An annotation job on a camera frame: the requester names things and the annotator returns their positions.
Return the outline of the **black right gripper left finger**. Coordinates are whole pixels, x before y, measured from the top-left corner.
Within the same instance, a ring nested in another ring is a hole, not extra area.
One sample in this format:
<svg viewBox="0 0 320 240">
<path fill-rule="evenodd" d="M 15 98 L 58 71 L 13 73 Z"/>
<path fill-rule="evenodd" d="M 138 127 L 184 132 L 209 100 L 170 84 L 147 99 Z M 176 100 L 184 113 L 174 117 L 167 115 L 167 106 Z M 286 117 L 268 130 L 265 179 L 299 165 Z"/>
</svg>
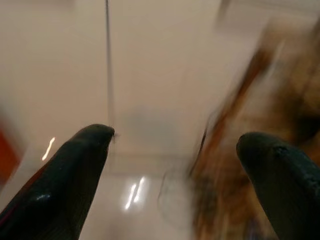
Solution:
<svg viewBox="0 0 320 240">
<path fill-rule="evenodd" d="M 91 124 L 67 140 L 0 212 L 0 240 L 79 240 L 114 135 Z"/>
</svg>

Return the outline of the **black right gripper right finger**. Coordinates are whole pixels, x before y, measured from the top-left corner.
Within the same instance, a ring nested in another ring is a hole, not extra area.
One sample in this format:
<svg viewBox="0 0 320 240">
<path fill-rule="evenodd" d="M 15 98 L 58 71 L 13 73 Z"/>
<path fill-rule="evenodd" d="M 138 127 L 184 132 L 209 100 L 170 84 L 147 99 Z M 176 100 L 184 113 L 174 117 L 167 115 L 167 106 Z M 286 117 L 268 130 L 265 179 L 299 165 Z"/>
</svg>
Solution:
<svg viewBox="0 0 320 240">
<path fill-rule="evenodd" d="M 320 168 L 262 132 L 243 134 L 236 152 L 279 240 L 320 240 Z"/>
</svg>

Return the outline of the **wooden slatted rack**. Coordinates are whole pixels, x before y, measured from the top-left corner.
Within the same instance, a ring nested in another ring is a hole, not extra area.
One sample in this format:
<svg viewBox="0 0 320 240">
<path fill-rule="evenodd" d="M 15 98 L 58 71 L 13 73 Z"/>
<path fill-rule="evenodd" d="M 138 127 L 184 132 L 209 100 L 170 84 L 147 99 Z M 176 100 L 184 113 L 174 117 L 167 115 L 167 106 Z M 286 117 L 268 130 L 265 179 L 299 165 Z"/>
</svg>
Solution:
<svg viewBox="0 0 320 240">
<path fill-rule="evenodd" d="M 195 240 L 279 240 L 237 155 L 251 132 L 302 150 L 320 168 L 320 0 L 235 0 L 268 21 L 190 170 Z"/>
</svg>

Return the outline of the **orange flat board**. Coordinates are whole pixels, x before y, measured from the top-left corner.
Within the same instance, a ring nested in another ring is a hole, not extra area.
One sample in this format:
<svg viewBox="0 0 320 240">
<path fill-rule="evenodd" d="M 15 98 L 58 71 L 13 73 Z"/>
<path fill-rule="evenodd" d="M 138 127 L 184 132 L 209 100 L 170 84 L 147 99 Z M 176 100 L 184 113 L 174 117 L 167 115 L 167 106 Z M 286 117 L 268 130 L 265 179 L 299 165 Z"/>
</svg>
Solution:
<svg viewBox="0 0 320 240">
<path fill-rule="evenodd" d="M 19 146 L 12 129 L 0 119 L 0 185 L 4 185 L 16 171 L 21 161 Z"/>
</svg>

